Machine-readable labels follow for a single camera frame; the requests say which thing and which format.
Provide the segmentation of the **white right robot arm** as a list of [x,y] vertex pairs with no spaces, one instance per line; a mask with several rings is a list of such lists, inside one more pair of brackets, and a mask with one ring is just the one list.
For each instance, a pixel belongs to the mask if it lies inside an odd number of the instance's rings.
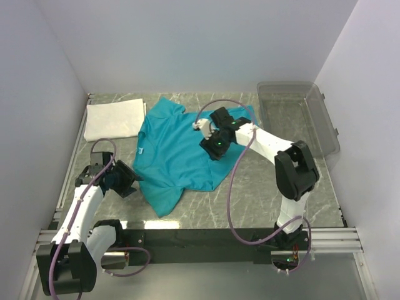
[[308,197],[319,181],[309,146],[304,141],[281,139],[246,117],[235,119],[225,107],[212,112],[208,119],[198,116],[192,126],[202,133],[200,145],[214,161],[220,160],[234,143],[244,146],[245,150],[253,150],[274,165],[282,201],[273,233],[250,242],[234,231],[235,238],[243,244],[271,244],[278,249],[295,245],[302,236]]

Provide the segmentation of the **teal t shirt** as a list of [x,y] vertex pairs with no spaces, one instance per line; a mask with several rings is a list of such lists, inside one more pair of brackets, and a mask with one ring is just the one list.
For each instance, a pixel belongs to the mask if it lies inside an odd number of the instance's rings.
[[232,143],[213,161],[194,131],[196,113],[162,97],[147,113],[139,131],[133,169],[139,186],[159,218],[170,214],[184,190],[211,192],[230,173],[244,146]]

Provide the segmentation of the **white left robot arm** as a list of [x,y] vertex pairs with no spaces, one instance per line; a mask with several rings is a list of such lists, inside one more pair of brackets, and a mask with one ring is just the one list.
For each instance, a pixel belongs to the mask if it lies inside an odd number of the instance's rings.
[[92,291],[101,259],[110,248],[126,247],[121,221],[93,222],[109,190],[121,198],[135,191],[141,178],[112,152],[92,152],[90,163],[76,178],[74,198],[62,226],[49,244],[39,247],[37,266],[45,295]]

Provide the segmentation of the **clear plastic bin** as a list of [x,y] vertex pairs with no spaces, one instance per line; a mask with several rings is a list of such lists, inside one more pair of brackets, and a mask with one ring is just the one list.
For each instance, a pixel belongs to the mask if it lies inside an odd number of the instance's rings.
[[264,81],[257,84],[257,95],[264,130],[290,141],[305,141],[317,158],[340,151],[325,96],[313,82]]

